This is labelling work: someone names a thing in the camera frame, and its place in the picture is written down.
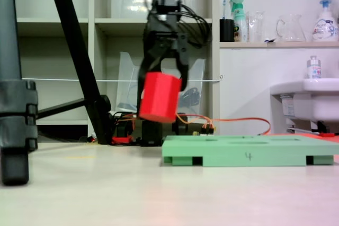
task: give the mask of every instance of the white sink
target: white sink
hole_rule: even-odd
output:
[[[271,95],[282,99],[290,119],[339,121],[339,79],[304,79],[274,85]]]

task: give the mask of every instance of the black camera tripod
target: black camera tripod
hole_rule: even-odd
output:
[[[35,83],[21,77],[15,0],[0,0],[0,170],[5,185],[29,180],[28,153],[38,148],[36,119],[85,106],[99,144],[112,140],[111,105],[99,93],[73,2],[54,1],[84,98],[38,112]]]

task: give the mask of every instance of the green wooden tray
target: green wooden tray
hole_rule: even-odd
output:
[[[298,135],[167,136],[162,155],[173,166],[332,165],[339,143]]]

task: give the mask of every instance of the black cup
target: black cup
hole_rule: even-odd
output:
[[[234,42],[234,20],[220,20],[220,42]]]

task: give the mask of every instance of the handwritten number 4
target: handwritten number 4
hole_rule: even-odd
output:
[[[245,153],[245,157],[248,158],[250,161],[252,160],[253,156],[251,153]]]

